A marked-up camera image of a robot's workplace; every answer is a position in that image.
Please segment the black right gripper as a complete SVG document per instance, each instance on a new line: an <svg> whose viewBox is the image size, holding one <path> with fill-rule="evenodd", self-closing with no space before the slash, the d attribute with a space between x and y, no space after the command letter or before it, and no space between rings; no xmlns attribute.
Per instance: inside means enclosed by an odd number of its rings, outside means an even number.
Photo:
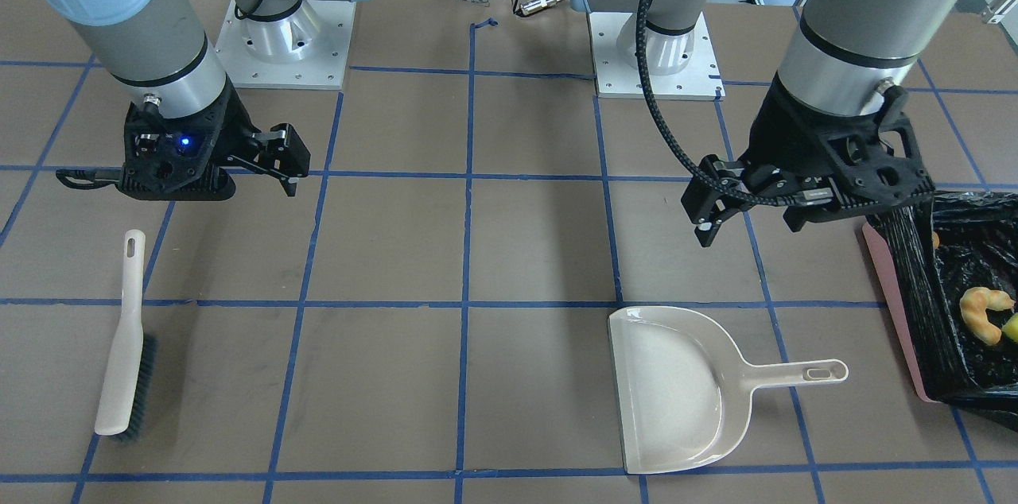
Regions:
<svg viewBox="0 0 1018 504"><path fill-rule="evenodd" d="M281 123L261 132L233 83L225 83L220 98L226 104L212 162L270 176L282 185L285 195L295 197L298 182L310 171L310 152L296 128Z"/></svg>

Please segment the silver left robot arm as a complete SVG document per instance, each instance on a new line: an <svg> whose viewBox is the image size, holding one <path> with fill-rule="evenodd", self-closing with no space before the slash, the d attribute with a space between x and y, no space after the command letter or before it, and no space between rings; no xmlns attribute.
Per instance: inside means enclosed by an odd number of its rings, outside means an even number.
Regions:
<svg viewBox="0 0 1018 504"><path fill-rule="evenodd" d="M706 0L571 0L585 13L628 13L621 51L636 70L651 119L687 171L681 203L703 247L727 220L781 207L793 232L807 223L876 215L934 195L905 106L903 81L957 0L805 0L798 26L731 160L694 162L661 109L673 72L654 45L686 50Z"/></svg>

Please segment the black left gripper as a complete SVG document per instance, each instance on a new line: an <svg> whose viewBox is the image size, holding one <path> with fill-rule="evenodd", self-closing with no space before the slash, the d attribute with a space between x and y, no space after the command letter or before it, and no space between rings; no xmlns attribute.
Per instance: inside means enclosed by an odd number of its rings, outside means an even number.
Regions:
<svg viewBox="0 0 1018 504"><path fill-rule="evenodd" d="M828 222L828 206L835 195L824 182L832 171L818 139L824 129L835 123L835 115L793 97L786 85L770 85L740 161L705 156L698 165L719 188L695 178L682 195L699 246L712 246L723 222L756 206L725 195L724 189L742 192L745 186L760 199L809 203L784 212L784 222L793 233L802 231L807 223Z"/></svg>

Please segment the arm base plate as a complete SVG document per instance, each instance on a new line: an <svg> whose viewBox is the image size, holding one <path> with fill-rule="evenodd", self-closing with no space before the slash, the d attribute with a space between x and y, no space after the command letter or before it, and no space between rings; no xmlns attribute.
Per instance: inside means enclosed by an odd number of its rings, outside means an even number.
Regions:
<svg viewBox="0 0 1018 504"><path fill-rule="evenodd" d="M216 54L237 88L341 91L356 9L305 1L288 17L262 22L236 18L229 5Z"/></svg>
<svg viewBox="0 0 1018 504"><path fill-rule="evenodd" d="M641 99L631 13L590 13L597 94L603 98ZM656 99L713 101L726 95L705 15L680 36L647 32L647 65Z"/></svg>

